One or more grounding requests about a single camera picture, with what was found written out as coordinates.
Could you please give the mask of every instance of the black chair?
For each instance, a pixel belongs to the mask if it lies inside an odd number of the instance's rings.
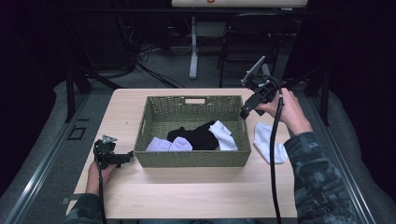
[[[224,62],[255,63],[265,56],[264,63],[271,64],[271,75],[283,37],[291,21],[281,14],[239,13],[231,17],[224,27],[223,45],[218,68],[219,86],[222,87]]]

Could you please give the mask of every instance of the person's arm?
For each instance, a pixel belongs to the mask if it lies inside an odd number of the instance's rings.
[[[294,172],[294,200],[299,223],[358,223],[359,217],[341,174],[313,133],[298,99],[282,89],[283,121],[294,134],[285,143]],[[274,116],[278,94],[257,109]]]
[[[104,187],[115,167],[115,164],[111,164],[105,170],[102,170]],[[102,223],[100,218],[99,172],[96,163],[93,162],[88,171],[85,193],[78,198],[78,201],[67,215],[64,224]]]

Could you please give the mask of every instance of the wicker basket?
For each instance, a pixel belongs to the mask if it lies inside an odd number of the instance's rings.
[[[134,154],[143,167],[245,166],[251,148],[241,106],[241,96],[149,96]],[[146,151],[154,136],[166,139],[170,131],[193,130],[210,120],[220,120],[233,133],[238,150]]]

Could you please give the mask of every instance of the light wood tabletop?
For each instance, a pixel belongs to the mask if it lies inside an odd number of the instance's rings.
[[[113,93],[95,139],[103,134],[116,137],[116,154],[134,149],[135,139],[147,96],[241,95],[243,101],[253,92],[247,89],[120,89]],[[247,117],[251,153],[245,167],[143,168],[133,157],[116,169],[105,188],[107,218],[239,218],[275,217],[270,165],[254,147],[257,122],[273,123],[268,114],[254,111]],[[279,123],[276,141],[290,138]],[[90,153],[76,186],[83,193]],[[276,187],[282,217],[296,217],[294,177],[289,161],[276,165]],[[67,213],[75,201],[69,204]]]
[[[305,7],[307,0],[172,0],[173,7]]]

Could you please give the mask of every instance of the white cloth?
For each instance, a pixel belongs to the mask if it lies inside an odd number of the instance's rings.
[[[172,145],[169,147],[169,151],[191,151],[192,145],[187,139],[183,137],[175,138]]]
[[[238,150],[231,131],[224,126],[219,120],[210,125],[209,131],[212,132],[219,141],[220,150]]]
[[[168,140],[154,137],[146,147],[146,151],[168,151],[171,145]]]
[[[270,162],[270,137],[272,126],[258,122],[254,131],[254,146]],[[274,162],[283,163],[288,159],[288,153],[281,143],[274,144]]]

